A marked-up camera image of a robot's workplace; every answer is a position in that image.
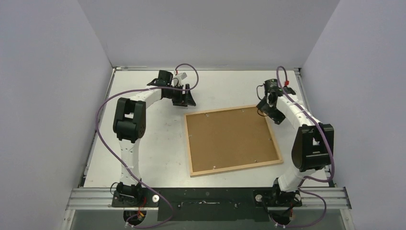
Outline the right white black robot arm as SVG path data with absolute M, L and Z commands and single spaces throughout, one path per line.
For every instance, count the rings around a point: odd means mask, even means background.
M 303 180 L 332 164 L 334 128 L 314 118 L 287 84 L 280 86 L 277 79 L 270 79 L 262 87 L 264 97 L 257 111 L 277 125 L 289 121 L 296 136 L 291 151 L 293 166 L 275 179 L 271 194 L 263 195 L 261 200 L 268 207 L 300 206 L 298 189 Z

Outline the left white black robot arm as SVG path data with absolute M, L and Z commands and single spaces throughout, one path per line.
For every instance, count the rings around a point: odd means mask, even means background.
M 138 206 L 144 202 L 141 175 L 139 172 L 139 146 L 147 127 L 147 108 L 164 98 L 174 106 L 195 106 L 191 87 L 183 84 L 186 73 L 172 74 L 160 70 L 158 77 L 131 98 L 117 100 L 113 120 L 113 131 L 119 141 L 121 151 L 121 177 L 114 192 L 114 198 L 128 206 Z

